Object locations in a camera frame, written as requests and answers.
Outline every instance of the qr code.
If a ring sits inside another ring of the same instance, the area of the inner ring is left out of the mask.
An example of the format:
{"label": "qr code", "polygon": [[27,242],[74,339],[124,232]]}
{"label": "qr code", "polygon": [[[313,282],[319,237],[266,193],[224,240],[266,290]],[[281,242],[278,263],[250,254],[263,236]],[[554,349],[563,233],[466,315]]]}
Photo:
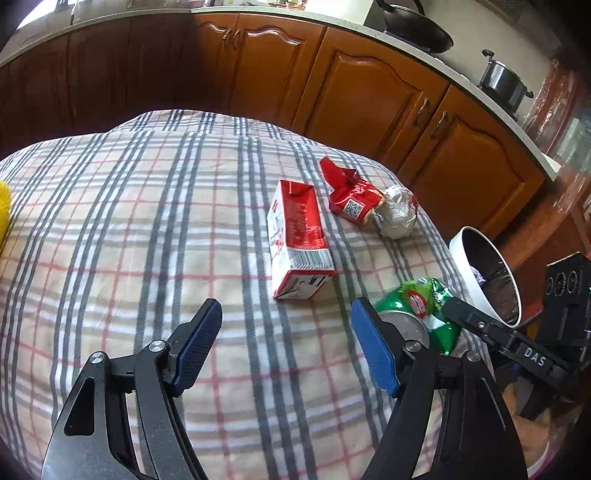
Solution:
{"label": "qr code", "polygon": [[361,215],[362,210],[363,205],[361,203],[358,203],[353,199],[349,199],[347,205],[345,205],[345,208],[343,209],[343,213],[357,220],[357,218],[359,218],[359,215]]}

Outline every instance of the red and white carton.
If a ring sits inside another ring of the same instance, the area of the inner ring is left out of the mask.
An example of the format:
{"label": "red and white carton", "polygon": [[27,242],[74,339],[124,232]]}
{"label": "red and white carton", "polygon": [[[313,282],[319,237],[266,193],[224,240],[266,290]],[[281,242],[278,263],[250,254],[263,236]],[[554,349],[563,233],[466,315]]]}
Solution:
{"label": "red and white carton", "polygon": [[280,180],[267,215],[273,298],[309,299],[335,266],[312,185]]}

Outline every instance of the cabinet door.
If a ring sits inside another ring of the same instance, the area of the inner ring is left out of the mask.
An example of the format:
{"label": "cabinet door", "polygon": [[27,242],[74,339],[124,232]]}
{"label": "cabinet door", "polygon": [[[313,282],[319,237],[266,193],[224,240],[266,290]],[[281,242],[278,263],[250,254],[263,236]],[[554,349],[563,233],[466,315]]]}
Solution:
{"label": "cabinet door", "polygon": [[131,18],[127,68],[129,117],[174,108],[174,89],[184,29],[190,14]]}
{"label": "cabinet door", "polygon": [[232,36],[238,57],[230,113],[289,128],[324,29],[301,20],[241,14]]}
{"label": "cabinet door", "polygon": [[398,172],[444,239],[465,226],[497,236],[544,181],[531,154],[455,87]]}
{"label": "cabinet door", "polygon": [[235,55],[230,41],[238,14],[192,14],[181,53],[177,104],[182,108],[228,113]]}
{"label": "cabinet door", "polygon": [[126,120],[128,18],[70,34],[68,80],[76,134],[107,131]]}
{"label": "cabinet door", "polygon": [[36,46],[9,64],[4,120],[13,150],[72,134],[67,91],[67,35]]}
{"label": "cabinet door", "polygon": [[4,123],[8,119],[7,116],[7,93],[5,89],[8,81],[8,66],[0,69],[0,160],[3,160],[11,153],[10,139],[6,136]]}
{"label": "cabinet door", "polygon": [[398,170],[448,83],[374,40],[329,28],[293,130]]}

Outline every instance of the wooden kitchen cabinet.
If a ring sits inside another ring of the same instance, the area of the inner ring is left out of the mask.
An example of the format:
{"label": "wooden kitchen cabinet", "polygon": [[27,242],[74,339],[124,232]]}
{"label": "wooden kitchen cabinet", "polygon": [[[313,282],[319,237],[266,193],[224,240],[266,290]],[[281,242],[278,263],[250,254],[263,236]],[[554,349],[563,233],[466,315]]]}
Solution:
{"label": "wooden kitchen cabinet", "polygon": [[496,237],[544,181],[518,140],[453,86],[398,178],[446,240],[465,225]]}
{"label": "wooden kitchen cabinet", "polygon": [[[580,187],[576,193],[575,183]],[[556,180],[540,189],[495,244],[515,277],[522,318],[527,319],[542,309],[547,264],[575,252],[591,258],[591,180],[581,183],[575,168],[562,166]]]}
{"label": "wooden kitchen cabinet", "polygon": [[396,172],[447,86],[446,79],[390,47],[329,28],[293,130]]}
{"label": "wooden kitchen cabinet", "polygon": [[10,151],[72,134],[67,91],[67,35],[46,41],[8,64],[4,112]]}
{"label": "wooden kitchen cabinet", "polygon": [[174,108],[186,14],[131,18],[127,68],[127,114]]}
{"label": "wooden kitchen cabinet", "polygon": [[240,14],[229,112],[289,128],[306,85],[323,25]]}
{"label": "wooden kitchen cabinet", "polygon": [[237,21],[238,14],[191,15],[181,53],[177,105],[204,112],[228,112],[236,58],[230,43]]}
{"label": "wooden kitchen cabinet", "polygon": [[122,18],[70,34],[68,87],[75,134],[104,132],[126,120],[130,24]]}
{"label": "wooden kitchen cabinet", "polygon": [[193,15],[177,99],[289,128],[324,28],[271,15]]}

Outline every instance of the checkered bed cover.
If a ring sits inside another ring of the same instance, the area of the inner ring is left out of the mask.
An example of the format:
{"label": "checkered bed cover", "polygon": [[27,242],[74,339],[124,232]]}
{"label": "checkered bed cover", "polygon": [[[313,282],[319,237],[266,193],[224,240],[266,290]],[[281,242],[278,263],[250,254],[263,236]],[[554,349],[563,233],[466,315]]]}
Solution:
{"label": "checkered bed cover", "polygon": [[[137,352],[214,297],[222,329],[178,404],[209,478],[361,477],[392,400],[369,375],[351,302],[425,276],[466,293],[422,210],[398,241],[330,213],[325,155],[378,188],[398,181],[374,161],[270,124],[179,110],[41,142],[0,163],[13,192],[0,257],[0,435],[33,476],[92,352]],[[271,297],[266,215],[279,179],[312,184],[319,198],[338,275],[312,301]],[[488,358],[463,332],[456,353],[468,346]],[[429,469],[440,421],[436,394],[416,473]]]}

